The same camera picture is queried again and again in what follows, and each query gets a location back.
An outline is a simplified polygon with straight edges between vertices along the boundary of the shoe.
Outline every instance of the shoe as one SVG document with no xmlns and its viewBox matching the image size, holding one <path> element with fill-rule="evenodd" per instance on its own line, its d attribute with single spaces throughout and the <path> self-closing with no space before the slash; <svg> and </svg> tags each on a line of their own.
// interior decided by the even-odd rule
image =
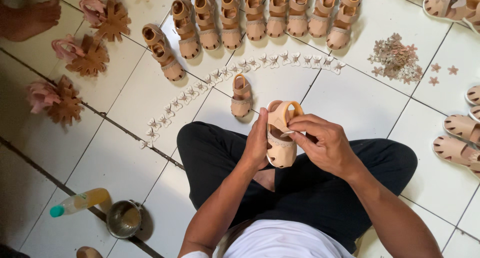
<svg viewBox="0 0 480 258">
<path fill-rule="evenodd" d="M 149 23 L 143 26 L 141 34 L 148 48 L 152 50 L 152 57 L 160 63 L 163 75 L 170 81 L 181 80 L 185 76 L 185 71 L 170 48 L 165 45 L 165 35 L 162 30 Z"/>
<path fill-rule="evenodd" d="M 297 158 L 297 143 L 287 134 L 288 122 L 299 115 L 303 115 L 300 104 L 296 101 L 274 100 L 267 107 L 267 159 L 270 164 L 278 168 L 290 167 Z"/>
<path fill-rule="evenodd" d="M 172 3 L 173 23 L 177 34 L 180 36 L 178 41 L 180 54 L 185 59 L 193 59 L 200 52 L 195 25 L 191 21 L 192 9 L 191 0 L 175 0 Z"/>
<path fill-rule="evenodd" d="M 267 34 L 263 11 L 263 0 L 245 0 L 246 33 L 249 40 L 258 41 Z"/>
<path fill-rule="evenodd" d="M 222 0 L 222 40 L 223 46 L 230 50 L 237 50 L 242 45 L 242 36 L 239 26 L 240 0 Z"/>
<path fill-rule="evenodd" d="M 216 50 L 220 47 L 220 37 L 215 28 L 215 0 L 195 0 L 195 21 L 200 31 L 200 44 L 204 49 Z"/>
<path fill-rule="evenodd" d="M 270 0 L 268 8 L 270 17 L 267 22 L 267 35 L 271 38 L 279 38 L 285 34 L 287 28 L 285 15 L 289 3 L 287 0 Z"/>
<path fill-rule="evenodd" d="M 327 35 L 334 6 L 335 0 L 315 0 L 315 8 L 308 22 L 310 36 L 321 38 Z"/>
</svg>

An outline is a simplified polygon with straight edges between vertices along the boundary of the child sandal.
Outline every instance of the child sandal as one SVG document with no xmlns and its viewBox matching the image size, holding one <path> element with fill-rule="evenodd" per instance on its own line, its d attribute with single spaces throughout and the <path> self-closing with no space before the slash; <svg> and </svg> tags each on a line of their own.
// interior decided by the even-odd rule
<svg viewBox="0 0 480 258">
<path fill-rule="evenodd" d="M 433 141 L 433 151 L 448 162 L 468 167 L 473 175 L 480 178 L 480 151 L 474 150 L 467 143 L 442 135 Z"/>
<path fill-rule="evenodd" d="M 340 0 L 338 12 L 327 35 L 327 46 L 332 50 L 342 49 L 350 41 L 352 23 L 357 21 L 361 0 Z"/>
<path fill-rule="evenodd" d="M 245 13 L 247 16 L 246 33 L 249 40 L 261 40 L 267 33 L 263 11 L 263 0 L 245 0 Z"/>
<path fill-rule="evenodd" d="M 308 22 L 308 33 L 314 38 L 327 34 L 335 0 L 315 0 L 315 8 Z"/>
<path fill-rule="evenodd" d="M 227 49 L 236 50 L 242 44 L 239 28 L 240 0 L 222 0 L 222 40 Z"/>
<path fill-rule="evenodd" d="M 252 109 L 252 87 L 243 74 L 233 79 L 233 98 L 230 106 L 235 117 L 244 117 Z"/>
<path fill-rule="evenodd" d="M 287 27 L 285 22 L 285 15 L 289 8 L 287 0 L 270 0 L 268 4 L 270 17 L 267 22 L 267 35 L 272 38 L 278 38 L 285 34 Z"/>
<path fill-rule="evenodd" d="M 200 52 L 200 44 L 195 34 L 195 26 L 191 22 L 191 0 L 175 0 L 172 3 L 173 23 L 175 30 L 180 36 L 178 41 L 180 54 L 185 59 L 193 59 Z"/>
<path fill-rule="evenodd" d="M 468 116 L 451 115 L 443 121 L 443 128 L 456 137 L 480 145 L 480 124 Z"/>
<path fill-rule="evenodd" d="M 207 50 L 220 47 L 220 38 L 215 29 L 215 0 L 195 0 L 195 21 L 200 28 L 200 44 Z"/>
<path fill-rule="evenodd" d="M 296 101 L 274 100 L 267 110 L 268 162 L 278 168 L 290 167 L 297 158 L 297 143 L 286 135 L 292 132 L 287 124 L 292 118 L 303 115 L 302 107 Z"/>
<path fill-rule="evenodd" d="M 308 0 L 290 0 L 286 31 L 294 37 L 303 37 L 308 31 L 308 19 L 305 11 L 308 9 Z"/>
<path fill-rule="evenodd" d="M 162 30 L 152 24 L 146 24 L 141 30 L 143 39 L 152 50 L 152 57 L 160 63 L 163 75 L 170 81 L 179 81 L 185 76 L 182 65 L 177 61 L 170 48 L 165 45 L 165 35 Z"/>
</svg>

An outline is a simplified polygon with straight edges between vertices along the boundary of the white butterfly piece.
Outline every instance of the white butterfly piece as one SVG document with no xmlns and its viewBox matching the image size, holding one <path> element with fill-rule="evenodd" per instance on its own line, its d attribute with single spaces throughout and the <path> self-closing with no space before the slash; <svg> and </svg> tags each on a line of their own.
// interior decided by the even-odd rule
<svg viewBox="0 0 480 258">
<path fill-rule="evenodd" d="M 163 109 L 166 111 L 166 118 L 171 118 L 172 116 L 175 116 L 175 113 L 172 111 L 172 105 L 170 103 L 165 105 Z"/>
<path fill-rule="evenodd" d="M 340 69 L 345 67 L 347 64 L 343 61 L 337 60 L 336 66 L 332 69 L 332 72 L 336 75 L 340 75 Z"/>
<path fill-rule="evenodd" d="M 204 81 L 205 83 L 207 83 L 207 87 L 208 87 L 209 89 L 213 88 L 213 87 L 217 84 L 217 83 L 215 83 L 214 80 L 212 80 L 212 76 L 209 75 L 209 74 L 205 75 L 205 77 L 203 78 L 203 81 Z"/>
<path fill-rule="evenodd" d="M 152 137 L 153 142 L 155 142 L 160 137 L 160 134 L 153 132 L 152 127 L 148 128 L 145 134 Z"/>
<path fill-rule="evenodd" d="M 300 57 L 300 52 L 292 54 L 292 66 L 300 67 L 299 57 Z"/>
<path fill-rule="evenodd" d="M 289 58 L 289 52 L 287 50 L 279 53 L 278 55 L 282 57 L 282 65 L 285 66 L 287 64 L 292 63 L 292 61 Z"/>
<path fill-rule="evenodd" d="M 212 76 L 211 79 L 215 82 L 215 84 L 223 81 L 222 77 L 220 77 L 219 69 L 214 69 L 210 72 L 210 75 Z"/>
<path fill-rule="evenodd" d="M 235 73 L 235 75 L 239 75 L 243 72 L 243 69 L 242 68 L 238 68 L 235 63 L 232 63 L 230 66 L 228 66 L 228 70 L 229 71 L 233 71 L 233 73 Z"/>
<path fill-rule="evenodd" d="M 161 114 L 157 120 L 161 122 L 165 128 L 168 128 L 169 125 L 172 124 L 172 120 L 166 119 L 164 114 Z"/>
<path fill-rule="evenodd" d="M 200 93 L 201 93 L 201 94 L 204 94 L 205 91 L 208 90 L 208 87 L 205 86 L 205 85 L 203 85 L 200 81 L 195 82 L 195 83 L 193 84 L 193 86 L 196 87 L 196 88 L 198 88 L 198 90 L 200 90 Z"/>
<path fill-rule="evenodd" d="M 305 60 L 305 62 L 303 62 L 301 64 L 301 67 L 302 68 L 311 68 L 312 64 L 310 64 L 310 59 L 312 59 L 312 55 L 304 55 L 303 59 Z"/>
<path fill-rule="evenodd" d="M 185 95 L 183 91 L 180 91 L 180 95 L 177 96 L 177 99 L 183 101 L 185 105 L 188 105 L 192 101 L 192 97 Z"/>
<path fill-rule="evenodd" d="M 322 70 L 331 70 L 331 66 L 330 64 L 332 63 L 333 61 L 333 56 L 327 56 L 327 58 L 325 58 L 325 62 L 321 65 L 321 69 Z"/>
<path fill-rule="evenodd" d="M 313 55 L 313 64 L 311 65 L 312 69 L 321 69 L 322 64 L 320 63 L 323 59 L 321 55 Z"/>
<path fill-rule="evenodd" d="M 261 56 L 258 58 L 258 61 L 261 61 L 261 65 L 263 68 L 267 68 L 267 66 L 270 66 L 272 64 L 272 62 L 268 60 L 266 53 L 262 53 Z"/>
<path fill-rule="evenodd" d="M 152 127 L 155 130 L 155 132 L 158 131 L 159 128 L 161 127 L 160 124 L 155 122 L 155 119 L 153 117 L 151 117 L 150 120 L 148 120 L 147 125 Z"/>
<path fill-rule="evenodd" d="M 270 65 L 270 69 L 278 68 L 280 65 L 277 63 L 277 59 L 279 59 L 279 55 L 269 55 L 268 58 L 272 61 L 272 65 Z"/>
<path fill-rule="evenodd" d="M 252 69 L 249 65 L 247 65 L 247 60 L 245 59 L 238 61 L 238 65 L 243 68 L 244 73 L 247 73 Z"/>
<path fill-rule="evenodd" d="M 225 80 L 228 80 L 229 78 L 233 77 L 233 74 L 230 71 L 227 71 L 227 66 L 223 66 L 220 70 L 220 77 L 222 77 Z"/>
<path fill-rule="evenodd" d="M 255 58 L 253 56 L 250 56 L 250 58 L 247 60 L 247 63 L 251 65 L 253 71 L 256 71 L 258 68 L 260 68 L 260 63 L 255 62 Z"/>
</svg>

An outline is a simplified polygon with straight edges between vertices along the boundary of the floor tile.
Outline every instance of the floor tile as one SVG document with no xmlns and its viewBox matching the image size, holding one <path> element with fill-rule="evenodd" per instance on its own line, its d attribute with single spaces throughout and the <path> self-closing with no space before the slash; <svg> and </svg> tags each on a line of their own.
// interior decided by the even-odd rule
<svg viewBox="0 0 480 258">
<path fill-rule="evenodd" d="M 0 167 L 0 242 L 18 250 L 56 186 L 4 146 L 0 148 Z"/>
<path fill-rule="evenodd" d="M 454 23 L 431 62 L 438 63 L 441 69 L 436 73 L 429 67 L 413 97 L 444 114 L 467 114 L 470 105 L 465 101 L 465 93 L 480 85 L 478 51 L 478 36 L 471 29 Z M 457 75 L 449 75 L 447 68 L 452 65 L 458 69 Z M 440 83 L 433 87 L 428 83 L 430 77 L 438 77 Z"/>
<path fill-rule="evenodd" d="M 427 225 L 428 229 L 435 237 L 437 244 L 440 249 L 443 249 L 447 244 L 448 239 L 452 235 L 455 226 L 449 224 L 443 219 L 435 216 L 434 214 L 426 211 L 420 206 L 412 203 L 411 201 L 399 197 L 400 200 L 405 202 L 417 215 L 423 220 Z M 370 228 L 363 235 L 360 251 L 357 255 L 358 258 L 371 258 L 371 257 L 382 257 L 382 258 L 392 258 L 392 255 L 388 253 L 385 247 L 378 239 L 375 229 Z"/>
<path fill-rule="evenodd" d="M 151 117 L 158 119 L 161 114 L 166 115 L 164 106 L 181 91 L 185 91 L 187 86 L 198 81 L 200 80 L 187 73 L 182 80 L 170 82 L 163 75 L 160 64 L 147 50 L 110 109 L 108 117 L 141 139 L 147 140 L 148 136 L 145 132 L 148 128 L 148 120 Z M 192 122 L 208 92 L 200 94 L 189 105 L 179 101 L 183 108 L 178 111 L 173 110 L 175 116 L 170 118 L 171 125 L 168 128 L 159 129 L 160 138 L 153 143 L 153 146 L 171 156 L 177 147 L 178 131 L 185 124 Z"/>
<path fill-rule="evenodd" d="M 480 242 L 460 230 L 455 230 L 443 251 L 445 258 L 476 257 L 480 252 Z"/>
<path fill-rule="evenodd" d="M 142 203 L 166 164 L 165 158 L 147 147 L 140 149 L 137 140 L 105 120 L 66 185 L 77 193 L 105 188 L 112 203 Z"/>
<path fill-rule="evenodd" d="M 48 0 L 31 0 L 31 3 L 44 1 Z M 83 20 L 81 11 L 62 1 L 60 6 L 61 15 L 57 26 L 22 42 L 12 42 L 2 38 L 0 47 L 39 73 L 48 76 L 58 61 L 51 47 L 51 41 L 64 38 L 67 34 L 75 34 Z"/>
<path fill-rule="evenodd" d="M 196 210 L 184 170 L 169 162 L 143 204 L 147 214 L 137 236 L 165 258 L 176 258 Z"/>
<path fill-rule="evenodd" d="M 102 118 L 85 108 L 81 121 L 63 128 L 46 112 L 30 114 L 12 144 L 61 182 L 65 182 L 98 130 Z"/>
<path fill-rule="evenodd" d="M 335 50 L 332 55 L 372 77 L 371 71 L 380 63 L 372 65 L 367 58 L 373 53 L 376 40 L 400 34 L 404 45 L 414 43 L 418 47 L 417 63 L 426 71 L 451 25 L 433 21 L 422 8 L 406 0 L 363 0 L 360 11 L 357 22 L 352 25 L 349 47 Z M 415 89 L 415 83 L 408 85 L 399 80 L 390 81 L 388 77 L 375 78 L 407 95 Z"/>
<path fill-rule="evenodd" d="M 142 28 L 146 24 L 160 25 L 166 17 L 170 17 L 171 4 L 174 0 L 118 0 L 128 12 L 131 23 L 128 25 L 130 29 L 130 39 L 147 47 L 144 37 L 142 36 Z"/>
<path fill-rule="evenodd" d="M 357 140 L 387 138 L 408 100 L 399 91 L 345 66 L 340 75 L 322 70 L 301 105 L 305 113 L 343 126 L 346 137 Z"/>
<path fill-rule="evenodd" d="M 57 189 L 20 251 L 31 257 L 74 257 L 78 248 L 89 246 L 103 257 L 115 244 L 103 221 L 83 210 L 73 215 L 52 218 L 50 208 L 68 195 Z"/>
<path fill-rule="evenodd" d="M 465 166 L 447 162 L 432 150 L 445 115 L 411 99 L 389 139 L 409 146 L 418 166 L 402 195 L 451 224 L 457 224 L 479 184 Z"/>
<path fill-rule="evenodd" d="M 90 28 L 90 23 L 84 21 L 75 34 L 75 40 L 80 45 L 84 34 L 93 35 L 96 31 Z M 79 91 L 79 97 L 83 98 L 97 111 L 108 112 L 130 74 L 142 57 L 145 48 L 134 41 L 123 38 L 123 42 L 103 42 L 110 62 L 106 63 L 106 71 L 99 73 L 98 77 L 81 77 L 78 72 L 70 72 L 65 69 L 67 63 L 59 60 L 49 78 L 58 82 L 62 75 L 66 75 Z"/>
<path fill-rule="evenodd" d="M 243 45 L 233 54 L 228 62 L 228 66 L 232 63 L 238 66 L 240 60 L 247 60 L 251 56 L 255 58 L 256 62 L 261 64 L 262 62 L 257 58 L 262 53 L 266 53 L 268 57 L 272 54 L 282 53 L 285 50 L 289 52 L 288 57 L 290 59 L 292 53 L 300 52 L 298 59 L 300 63 L 304 62 L 303 56 L 307 54 L 325 56 L 324 53 L 285 34 L 277 39 L 265 38 L 256 42 L 244 41 Z M 247 73 L 243 73 L 251 84 L 253 109 L 257 112 L 260 111 L 261 107 L 267 107 L 268 103 L 275 100 L 301 102 L 319 73 L 318 69 L 302 68 L 291 66 L 290 64 L 284 66 L 282 65 L 281 57 L 279 57 L 277 62 L 280 65 L 279 68 L 271 69 L 267 66 L 266 68 L 260 67 L 256 71 L 250 70 Z M 233 78 L 230 78 L 228 81 L 219 83 L 215 88 L 226 95 L 233 96 L 232 83 Z"/>
<path fill-rule="evenodd" d="M 458 227 L 476 238 L 480 238 L 480 191 L 477 190 L 466 208 Z"/>
</svg>

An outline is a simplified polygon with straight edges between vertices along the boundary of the man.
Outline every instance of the man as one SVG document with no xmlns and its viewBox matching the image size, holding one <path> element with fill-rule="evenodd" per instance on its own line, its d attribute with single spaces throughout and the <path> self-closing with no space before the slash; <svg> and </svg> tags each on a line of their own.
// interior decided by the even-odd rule
<svg viewBox="0 0 480 258">
<path fill-rule="evenodd" d="M 417 167 L 407 146 L 387 139 L 349 142 L 343 128 L 312 114 L 288 122 L 305 151 L 292 167 L 268 164 L 261 108 L 247 136 L 202 122 L 177 144 L 197 209 L 178 257 L 347 258 L 372 224 L 395 258 L 441 258 L 427 226 L 400 195 Z"/>
</svg>

